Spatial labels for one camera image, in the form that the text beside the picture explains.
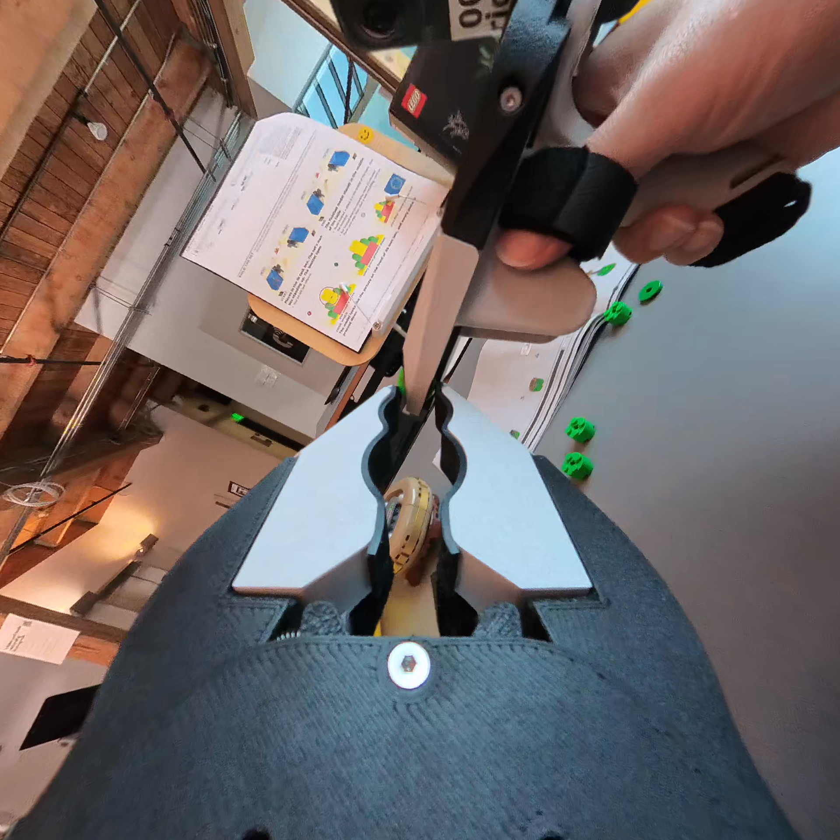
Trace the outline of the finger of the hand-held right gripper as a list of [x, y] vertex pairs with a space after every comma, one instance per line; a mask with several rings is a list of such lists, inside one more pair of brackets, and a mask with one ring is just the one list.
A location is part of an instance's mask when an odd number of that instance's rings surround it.
[[405, 412], [418, 417], [480, 262], [478, 249], [440, 233], [403, 345]]

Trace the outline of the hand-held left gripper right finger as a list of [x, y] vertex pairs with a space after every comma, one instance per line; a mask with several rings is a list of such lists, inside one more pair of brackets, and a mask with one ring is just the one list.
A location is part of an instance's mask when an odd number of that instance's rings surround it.
[[440, 502], [454, 593], [471, 607], [522, 606], [592, 592], [578, 549], [530, 451], [450, 387], [440, 387]]

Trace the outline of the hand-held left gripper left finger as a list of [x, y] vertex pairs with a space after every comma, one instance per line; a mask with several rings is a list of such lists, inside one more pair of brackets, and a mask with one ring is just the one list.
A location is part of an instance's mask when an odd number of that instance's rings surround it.
[[393, 567], [384, 493], [402, 394], [386, 387], [305, 447], [233, 580], [298, 601], [386, 598]]

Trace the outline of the person's right hand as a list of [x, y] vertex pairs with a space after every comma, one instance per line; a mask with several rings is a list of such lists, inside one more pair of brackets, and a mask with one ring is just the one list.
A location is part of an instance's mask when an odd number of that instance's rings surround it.
[[585, 148], [637, 182], [741, 142], [798, 169], [839, 144], [839, 2], [646, 2], [582, 62], [574, 99]]

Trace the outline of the white instruction booklet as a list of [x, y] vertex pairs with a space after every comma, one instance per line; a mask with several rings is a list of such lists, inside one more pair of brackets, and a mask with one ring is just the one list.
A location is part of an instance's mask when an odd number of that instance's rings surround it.
[[[599, 266], [616, 263], [606, 276]], [[608, 328], [603, 313], [622, 301], [638, 265], [609, 248], [604, 257], [583, 264], [597, 298], [593, 315], [575, 332], [547, 343], [489, 339], [479, 354], [469, 401], [494, 424], [534, 452], [569, 394], [592, 346]]]

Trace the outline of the black clipboard stand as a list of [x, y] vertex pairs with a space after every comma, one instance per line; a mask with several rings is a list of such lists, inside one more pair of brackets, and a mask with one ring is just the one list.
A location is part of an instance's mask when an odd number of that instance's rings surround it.
[[371, 360], [343, 368], [324, 403], [324, 411], [318, 421], [318, 434], [322, 434], [351, 413], [357, 405], [377, 392], [383, 383], [396, 381], [397, 374], [403, 367], [403, 345], [415, 302], [413, 297], [405, 305]]

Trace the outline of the tan round device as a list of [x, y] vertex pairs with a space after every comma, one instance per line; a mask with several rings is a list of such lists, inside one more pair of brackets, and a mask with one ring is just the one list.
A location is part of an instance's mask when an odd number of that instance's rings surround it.
[[439, 497], [425, 480], [401, 478], [385, 493], [385, 519], [394, 575], [417, 587], [440, 538]]

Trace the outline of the black toy brick box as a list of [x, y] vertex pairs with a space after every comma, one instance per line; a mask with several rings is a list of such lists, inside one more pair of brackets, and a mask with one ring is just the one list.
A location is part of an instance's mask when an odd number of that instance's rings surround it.
[[394, 130], [451, 172], [466, 152], [495, 38], [418, 45], [389, 107]]

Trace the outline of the wooden clipboard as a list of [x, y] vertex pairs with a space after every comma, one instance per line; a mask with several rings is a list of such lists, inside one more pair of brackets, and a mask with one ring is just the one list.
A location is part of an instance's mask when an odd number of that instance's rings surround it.
[[[358, 125], [360, 124], [356, 122], [344, 125], [338, 129], [338, 132], [352, 140], [357, 140], [356, 134], [358, 132]], [[442, 165], [432, 160], [424, 153], [418, 150], [409, 149], [405, 145], [385, 136], [382, 132], [377, 132], [374, 129], [372, 130], [374, 132], [373, 142], [370, 144], [363, 144], [363, 146], [373, 150], [408, 171], [414, 172], [427, 178], [428, 180], [440, 184], [446, 190], [451, 188], [455, 177]], [[380, 332], [371, 332], [369, 334], [359, 352], [353, 352], [331, 335], [326, 335], [316, 330], [312, 326], [299, 320], [298, 318], [295, 318], [289, 313], [272, 306], [269, 301], [260, 299], [257, 295], [252, 293], [248, 294], [248, 305], [260, 318], [268, 321], [273, 326], [278, 327], [294, 338], [304, 342], [313, 351], [322, 354], [327, 359], [337, 364], [352, 365], [368, 362], [382, 346], [386, 337], [386, 332], [392, 329], [400, 311], [408, 303], [409, 298], [417, 288], [420, 280], [422, 279], [427, 262], [428, 256], [424, 256], [421, 263], [416, 268], [414, 276], [404, 288], [402, 298], [399, 300], [399, 308], [389, 315], [385, 322], [385, 326]]]

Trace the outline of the printed instruction sheet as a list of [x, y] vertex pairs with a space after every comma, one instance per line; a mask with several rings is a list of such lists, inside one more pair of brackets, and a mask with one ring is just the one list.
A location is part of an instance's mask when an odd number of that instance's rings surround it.
[[283, 112], [248, 135], [182, 250], [350, 352], [402, 307], [437, 232], [451, 179], [373, 140]]

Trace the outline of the white paper notice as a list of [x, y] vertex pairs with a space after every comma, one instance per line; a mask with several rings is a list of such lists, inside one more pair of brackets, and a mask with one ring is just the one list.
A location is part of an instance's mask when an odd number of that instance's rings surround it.
[[1, 653], [62, 665], [79, 635], [71, 628], [8, 614], [1, 625]]

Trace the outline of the black wall sign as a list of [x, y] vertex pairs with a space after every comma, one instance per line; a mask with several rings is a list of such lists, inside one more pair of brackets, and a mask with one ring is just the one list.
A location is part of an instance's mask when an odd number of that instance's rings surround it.
[[298, 365], [305, 362], [310, 351], [304, 342], [260, 318], [250, 308], [241, 323], [240, 332]]

